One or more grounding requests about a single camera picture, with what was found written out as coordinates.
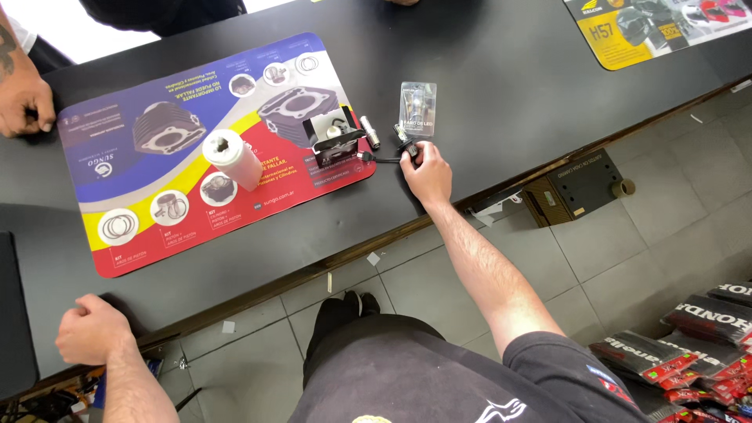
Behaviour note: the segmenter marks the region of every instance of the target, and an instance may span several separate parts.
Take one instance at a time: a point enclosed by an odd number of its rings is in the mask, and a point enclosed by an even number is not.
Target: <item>paper scrap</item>
[[[371,253],[368,257],[366,257],[366,260],[368,260],[371,266],[376,267],[376,263],[381,260],[381,257],[377,256],[376,253]]]
[[[493,216],[491,215],[485,215],[485,216],[475,216],[476,219],[481,221],[482,224],[491,227],[493,226]]]
[[[222,322],[222,333],[235,333],[235,322],[228,320]]]

